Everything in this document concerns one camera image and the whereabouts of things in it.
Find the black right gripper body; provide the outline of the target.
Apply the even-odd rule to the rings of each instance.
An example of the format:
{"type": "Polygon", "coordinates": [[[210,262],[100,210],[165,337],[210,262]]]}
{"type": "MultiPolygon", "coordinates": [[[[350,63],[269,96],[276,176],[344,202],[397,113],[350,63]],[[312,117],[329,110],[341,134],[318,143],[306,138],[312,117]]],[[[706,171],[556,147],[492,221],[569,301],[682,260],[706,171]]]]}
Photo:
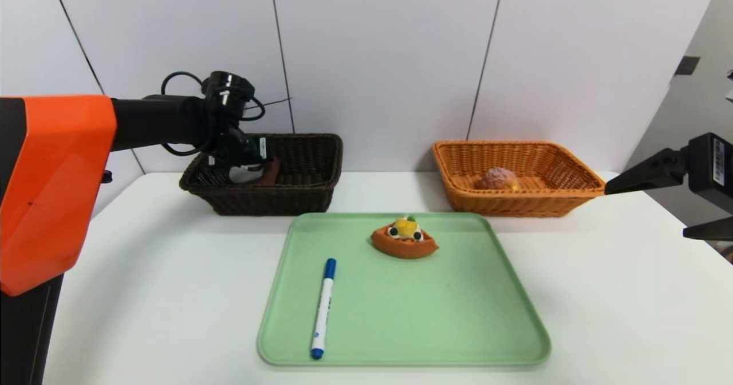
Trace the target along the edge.
{"type": "Polygon", "coordinates": [[[689,190],[732,213],[732,145],[714,133],[689,140],[687,145],[689,190]]]}

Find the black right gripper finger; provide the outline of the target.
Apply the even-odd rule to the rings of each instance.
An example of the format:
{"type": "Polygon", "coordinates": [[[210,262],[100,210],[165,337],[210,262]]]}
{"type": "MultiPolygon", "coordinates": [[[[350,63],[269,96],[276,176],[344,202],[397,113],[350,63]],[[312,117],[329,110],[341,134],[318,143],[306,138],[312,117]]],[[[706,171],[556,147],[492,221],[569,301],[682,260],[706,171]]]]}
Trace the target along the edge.
{"type": "Polygon", "coordinates": [[[688,173],[688,150],[663,148],[605,184],[604,194],[626,194],[681,186],[688,173]]]}
{"type": "Polygon", "coordinates": [[[683,236],[697,241],[732,241],[733,217],[690,226],[683,236]]]}

